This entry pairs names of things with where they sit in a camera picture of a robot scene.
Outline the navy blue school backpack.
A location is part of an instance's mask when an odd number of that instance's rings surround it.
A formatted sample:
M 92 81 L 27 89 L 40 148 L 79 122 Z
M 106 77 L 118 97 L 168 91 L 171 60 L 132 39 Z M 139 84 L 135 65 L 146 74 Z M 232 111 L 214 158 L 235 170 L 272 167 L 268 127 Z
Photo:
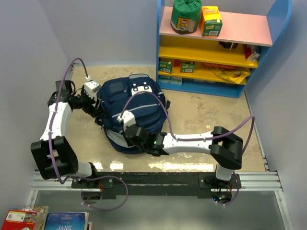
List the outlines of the navy blue school backpack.
M 142 151 L 135 146 L 128 146 L 123 135 L 123 125 L 117 117 L 121 114 L 126 102 L 138 91 L 148 91 L 154 96 L 143 93 L 138 94 L 130 101 L 127 110 L 133 113 L 136 123 L 149 132 L 161 132 L 166 120 L 162 106 L 170 107 L 170 101 L 165 99 L 159 85 L 147 74 L 132 74 L 106 81 L 96 96 L 100 102 L 103 113 L 95 118 L 95 123 L 102 127 L 112 147 L 124 154 L 140 154 Z

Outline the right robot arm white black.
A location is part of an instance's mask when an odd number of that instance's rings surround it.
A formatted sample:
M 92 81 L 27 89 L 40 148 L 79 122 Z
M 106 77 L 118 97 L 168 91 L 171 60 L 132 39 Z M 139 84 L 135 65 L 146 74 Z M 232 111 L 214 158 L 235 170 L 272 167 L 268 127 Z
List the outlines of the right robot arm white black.
M 172 135 L 149 132 L 139 125 L 131 125 L 125 128 L 124 137 L 129 144 L 153 156 L 181 152 L 211 155 L 217 162 L 213 181 L 219 188 L 229 185 L 233 171 L 242 167 L 243 139 L 222 126 L 206 133 Z

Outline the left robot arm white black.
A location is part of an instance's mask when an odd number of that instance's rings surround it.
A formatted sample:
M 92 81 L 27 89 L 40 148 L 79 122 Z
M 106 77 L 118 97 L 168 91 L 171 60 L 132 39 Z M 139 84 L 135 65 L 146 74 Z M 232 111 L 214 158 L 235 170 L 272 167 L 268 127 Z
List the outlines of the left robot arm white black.
M 65 134 L 73 110 L 82 109 L 91 117 L 102 113 L 95 93 L 101 88 L 94 80 L 87 81 L 77 94 L 71 80 L 57 81 L 56 91 L 48 101 L 48 121 L 40 140 L 31 144 L 30 150 L 43 179 L 58 179 L 63 176 L 82 177 L 89 188 L 99 184 L 94 165 L 79 161 Z

